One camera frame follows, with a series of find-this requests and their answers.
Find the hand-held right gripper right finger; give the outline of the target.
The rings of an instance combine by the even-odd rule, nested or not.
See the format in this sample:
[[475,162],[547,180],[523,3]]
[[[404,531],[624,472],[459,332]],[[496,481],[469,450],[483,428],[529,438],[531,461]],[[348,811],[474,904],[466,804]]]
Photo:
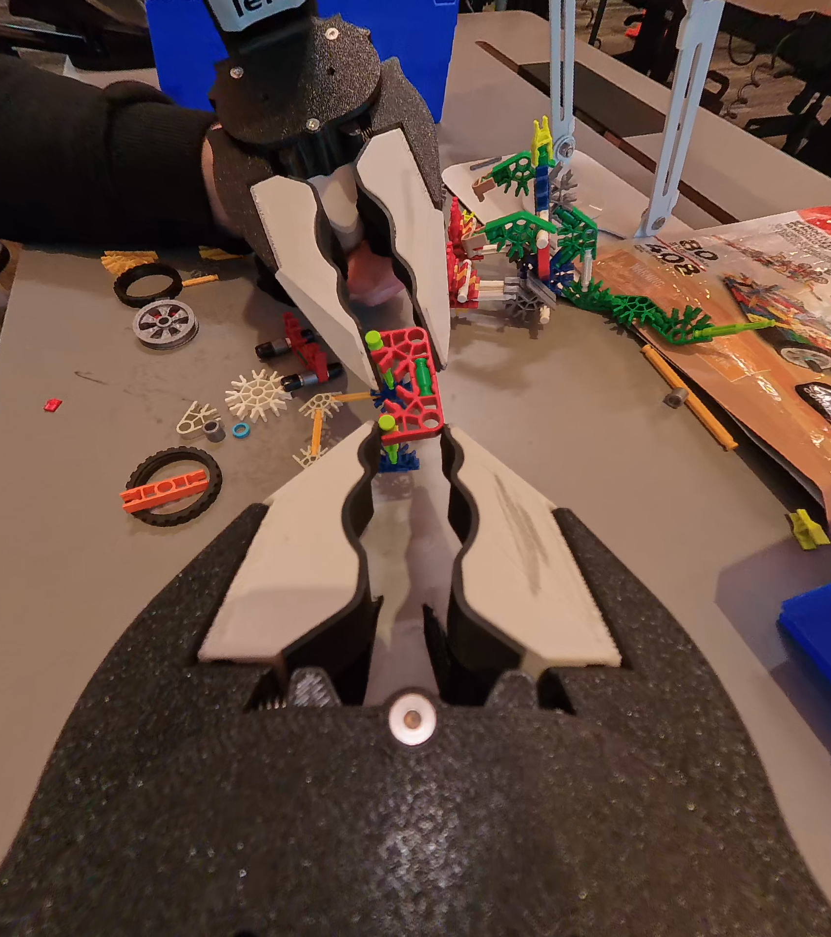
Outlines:
[[561,511],[462,429],[444,429],[452,569],[445,648],[456,674],[622,665],[622,654],[562,532]]

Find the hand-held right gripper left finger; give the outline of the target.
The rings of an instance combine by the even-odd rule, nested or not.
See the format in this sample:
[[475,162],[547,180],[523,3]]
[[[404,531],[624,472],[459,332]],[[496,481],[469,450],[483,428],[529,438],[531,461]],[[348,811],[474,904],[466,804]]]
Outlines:
[[360,536],[380,448],[364,423],[266,499],[199,662],[268,664],[284,683],[317,666],[336,685],[367,683],[379,602]]

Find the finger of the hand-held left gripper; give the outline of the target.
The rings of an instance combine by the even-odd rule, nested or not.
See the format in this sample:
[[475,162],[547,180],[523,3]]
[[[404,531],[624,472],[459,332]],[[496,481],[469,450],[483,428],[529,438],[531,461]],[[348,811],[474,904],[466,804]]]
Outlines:
[[385,221],[390,256],[445,368],[450,339],[445,220],[433,204],[409,143],[399,128],[373,136],[355,160],[358,192]]
[[316,189],[292,178],[250,188],[276,263],[276,278],[343,365],[377,390],[374,365],[331,257],[331,228]]

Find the red blue lime toy assembly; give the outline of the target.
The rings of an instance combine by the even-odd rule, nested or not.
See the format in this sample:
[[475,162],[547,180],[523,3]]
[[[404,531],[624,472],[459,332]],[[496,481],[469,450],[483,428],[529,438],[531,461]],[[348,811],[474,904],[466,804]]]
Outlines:
[[364,341],[380,379],[378,391],[372,392],[380,411],[379,471],[416,470],[419,460],[412,444],[437,436],[445,423],[429,336],[414,326],[370,331]]

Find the person's left forearm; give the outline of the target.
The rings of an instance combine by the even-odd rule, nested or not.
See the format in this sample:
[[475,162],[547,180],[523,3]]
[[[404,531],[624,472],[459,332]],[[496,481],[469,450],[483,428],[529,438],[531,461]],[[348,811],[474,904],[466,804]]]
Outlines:
[[223,244],[202,168],[211,123],[149,85],[99,89],[0,55],[0,240]]

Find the person's left hand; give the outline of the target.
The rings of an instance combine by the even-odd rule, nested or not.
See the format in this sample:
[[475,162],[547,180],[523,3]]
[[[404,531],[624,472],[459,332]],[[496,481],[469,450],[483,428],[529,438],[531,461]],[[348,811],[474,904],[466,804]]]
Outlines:
[[347,255],[347,289],[352,301],[377,306],[404,291],[390,258],[375,254],[362,240]]

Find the red connector with black rods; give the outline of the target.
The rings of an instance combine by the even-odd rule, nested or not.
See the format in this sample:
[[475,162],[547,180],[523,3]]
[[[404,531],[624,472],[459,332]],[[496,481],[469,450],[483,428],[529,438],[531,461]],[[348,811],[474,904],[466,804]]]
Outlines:
[[256,356],[262,361],[272,360],[287,353],[296,355],[303,370],[281,378],[284,392],[296,392],[305,387],[312,387],[341,377],[343,365],[328,362],[323,348],[317,343],[312,329],[302,327],[297,317],[291,312],[282,314],[284,336],[255,347]]

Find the multicoloured toy model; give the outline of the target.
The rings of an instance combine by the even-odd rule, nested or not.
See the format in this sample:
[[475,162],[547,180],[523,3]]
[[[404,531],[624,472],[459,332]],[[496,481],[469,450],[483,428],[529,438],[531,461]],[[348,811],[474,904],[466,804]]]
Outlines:
[[547,116],[525,150],[444,171],[452,313],[500,309],[543,326],[562,298],[588,291],[597,224],[576,206],[571,141],[553,140]]

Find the tan connector with yellow rod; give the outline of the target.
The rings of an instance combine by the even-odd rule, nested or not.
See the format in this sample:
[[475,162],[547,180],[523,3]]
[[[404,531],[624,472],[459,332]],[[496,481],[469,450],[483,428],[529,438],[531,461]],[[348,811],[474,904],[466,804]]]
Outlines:
[[293,457],[303,469],[313,465],[327,451],[322,444],[325,418],[325,412],[321,408],[312,410],[311,440],[307,447],[301,449],[299,454]]
[[344,404],[359,401],[373,403],[373,400],[374,398],[371,392],[319,392],[310,400],[305,402],[299,408],[299,412],[312,418],[320,416],[322,419],[327,419],[330,416],[335,415],[338,410],[344,406]]

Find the white snowflake connector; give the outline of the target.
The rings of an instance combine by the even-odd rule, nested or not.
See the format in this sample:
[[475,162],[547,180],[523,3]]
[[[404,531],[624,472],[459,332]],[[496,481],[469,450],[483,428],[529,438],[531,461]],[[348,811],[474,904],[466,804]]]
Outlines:
[[225,406],[241,421],[255,422],[261,418],[266,423],[269,412],[277,416],[287,408],[286,401],[292,399],[292,393],[283,388],[282,378],[275,370],[252,371],[250,378],[241,374],[231,381],[231,386],[225,392]]

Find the grey toy wheel hub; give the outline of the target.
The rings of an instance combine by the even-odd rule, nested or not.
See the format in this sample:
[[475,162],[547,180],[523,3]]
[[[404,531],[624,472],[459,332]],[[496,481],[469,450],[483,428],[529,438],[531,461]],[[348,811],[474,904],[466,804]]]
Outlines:
[[141,308],[132,322],[132,332],[145,347],[170,350],[190,342],[199,323],[190,306],[177,299],[159,299]]

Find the orange ladder-shaped toy piece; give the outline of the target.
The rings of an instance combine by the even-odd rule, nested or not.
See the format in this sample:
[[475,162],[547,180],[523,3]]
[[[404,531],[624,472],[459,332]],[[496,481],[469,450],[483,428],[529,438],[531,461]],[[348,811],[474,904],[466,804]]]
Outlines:
[[120,498],[126,512],[139,513],[144,509],[156,509],[178,500],[198,497],[207,491],[209,483],[208,471],[200,468],[175,477],[129,488],[120,494]]

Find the black treaded toy tyre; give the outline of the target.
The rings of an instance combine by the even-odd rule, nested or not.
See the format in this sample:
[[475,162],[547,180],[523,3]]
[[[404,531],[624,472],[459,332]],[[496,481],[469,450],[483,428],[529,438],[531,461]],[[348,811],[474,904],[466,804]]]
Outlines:
[[[156,478],[179,463],[197,468]],[[156,528],[173,528],[193,521],[219,497],[222,471],[207,452],[193,447],[158,451],[141,462],[129,476],[120,494],[123,509],[141,522]]]

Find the smooth black toy tyre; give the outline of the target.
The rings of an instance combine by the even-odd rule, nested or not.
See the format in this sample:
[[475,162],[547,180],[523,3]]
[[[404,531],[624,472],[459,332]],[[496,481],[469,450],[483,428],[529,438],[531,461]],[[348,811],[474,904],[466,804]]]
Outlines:
[[[146,295],[130,293],[133,284],[148,277],[166,277],[168,284],[157,291]],[[183,280],[179,271],[174,267],[159,262],[137,264],[128,268],[117,276],[114,282],[114,293],[120,303],[133,309],[141,309],[159,300],[173,300],[179,296],[183,288]]]

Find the cream fan-shaped connector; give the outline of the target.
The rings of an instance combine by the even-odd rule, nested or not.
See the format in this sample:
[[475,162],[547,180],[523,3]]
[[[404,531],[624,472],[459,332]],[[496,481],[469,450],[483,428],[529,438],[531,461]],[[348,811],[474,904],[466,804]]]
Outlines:
[[203,434],[206,425],[215,421],[219,412],[210,404],[200,404],[194,400],[176,424],[175,431],[183,439],[195,438]]

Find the long yellow toy rod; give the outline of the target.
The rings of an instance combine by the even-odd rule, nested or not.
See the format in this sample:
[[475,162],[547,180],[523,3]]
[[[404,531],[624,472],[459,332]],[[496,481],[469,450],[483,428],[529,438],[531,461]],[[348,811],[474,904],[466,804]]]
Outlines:
[[689,391],[688,410],[705,427],[707,432],[725,451],[734,451],[738,448],[737,441],[728,430],[714,417],[713,413],[703,404],[703,401],[689,389],[683,378],[670,366],[667,360],[650,344],[642,347],[644,358],[656,369],[656,372],[667,382],[670,389],[683,387]]

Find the small yellow-green connector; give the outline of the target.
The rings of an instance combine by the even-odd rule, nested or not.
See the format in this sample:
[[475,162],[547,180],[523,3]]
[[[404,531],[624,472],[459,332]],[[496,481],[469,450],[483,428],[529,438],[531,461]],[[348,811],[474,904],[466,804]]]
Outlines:
[[815,521],[806,509],[790,512],[788,519],[791,532],[803,550],[813,551],[821,546],[831,545],[829,535],[823,526]]

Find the instruction booklet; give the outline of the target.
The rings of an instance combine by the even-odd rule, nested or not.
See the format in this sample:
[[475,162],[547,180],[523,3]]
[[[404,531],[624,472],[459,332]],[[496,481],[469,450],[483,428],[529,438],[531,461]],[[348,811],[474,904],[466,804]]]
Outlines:
[[715,326],[773,323],[687,346],[644,334],[804,480],[831,529],[831,207],[624,243],[595,274]]

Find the lime toy rod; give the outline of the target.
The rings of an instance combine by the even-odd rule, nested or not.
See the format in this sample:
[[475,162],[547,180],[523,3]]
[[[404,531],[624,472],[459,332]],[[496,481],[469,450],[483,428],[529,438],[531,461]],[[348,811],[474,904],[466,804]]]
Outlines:
[[775,327],[777,322],[755,317],[752,321],[731,323],[728,325],[708,325],[702,329],[696,329],[692,333],[694,342],[703,342],[713,340],[715,337],[730,336],[742,334],[749,331],[760,331],[763,329]]

